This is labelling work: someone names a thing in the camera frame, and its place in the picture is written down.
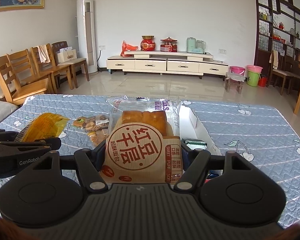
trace yellow snack package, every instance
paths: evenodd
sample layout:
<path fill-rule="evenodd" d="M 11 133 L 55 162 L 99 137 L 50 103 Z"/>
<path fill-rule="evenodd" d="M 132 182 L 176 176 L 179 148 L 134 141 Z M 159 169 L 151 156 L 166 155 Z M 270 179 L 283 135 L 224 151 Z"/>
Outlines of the yellow snack package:
<path fill-rule="evenodd" d="M 23 128 L 15 141 L 34 142 L 38 139 L 58 137 L 68 120 L 60 114 L 44 113 Z"/>

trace towel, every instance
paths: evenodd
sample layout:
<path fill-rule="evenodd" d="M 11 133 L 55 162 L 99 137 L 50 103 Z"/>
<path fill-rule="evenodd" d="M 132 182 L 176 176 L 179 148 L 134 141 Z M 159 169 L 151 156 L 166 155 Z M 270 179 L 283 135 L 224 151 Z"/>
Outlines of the towel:
<path fill-rule="evenodd" d="M 46 45 L 37 46 L 41 63 L 49 63 L 50 58 Z"/>
<path fill-rule="evenodd" d="M 271 55 L 270 55 L 270 60 L 269 63 L 272 63 L 272 54 L 274 55 L 274 59 L 273 59 L 273 68 L 274 69 L 278 69 L 278 65 L 279 65 L 279 57 L 278 57 L 278 51 L 277 50 L 273 50 Z"/>

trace red bag on table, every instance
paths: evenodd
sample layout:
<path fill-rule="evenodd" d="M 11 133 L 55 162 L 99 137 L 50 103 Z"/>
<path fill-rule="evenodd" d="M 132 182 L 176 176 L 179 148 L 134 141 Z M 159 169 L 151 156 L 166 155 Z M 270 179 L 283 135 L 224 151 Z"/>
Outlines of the red bag on table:
<path fill-rule="evenodd" d="M 122 52 L 120 54 L 121 57 L 130 57 L 131 55 L 126 55 L 124 52 L 128 50 L 137 50 L 138 46 L 132 46 L 130 44 L 127 44 L 125 41 L 122 43 Z"/>

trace ribbed black surface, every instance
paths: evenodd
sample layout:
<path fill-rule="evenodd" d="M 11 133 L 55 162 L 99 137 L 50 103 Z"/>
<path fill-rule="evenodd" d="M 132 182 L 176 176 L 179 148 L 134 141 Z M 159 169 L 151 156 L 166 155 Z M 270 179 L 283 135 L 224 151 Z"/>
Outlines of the ribbed black surface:
<path fill-rule="evenodd" d="M 104 194 L 90 195 L 68 221 L 25 230 L 41 240 L 260 240 L 281 228 L 275 223 L 247 229 L 223 225 L 206 215 L 192 195 L 178 194 L 167 184 L 114 184 Z"/>

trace wall socket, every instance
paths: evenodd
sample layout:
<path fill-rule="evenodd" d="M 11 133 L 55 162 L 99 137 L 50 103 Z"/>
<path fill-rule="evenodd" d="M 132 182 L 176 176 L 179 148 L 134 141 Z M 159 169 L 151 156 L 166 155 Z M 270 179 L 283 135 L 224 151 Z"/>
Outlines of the wall socket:
<path fill-rule="evenodd" d="M 227 51 L 225 49 L 219 49 L 219 54 L 227 54 Z"/>

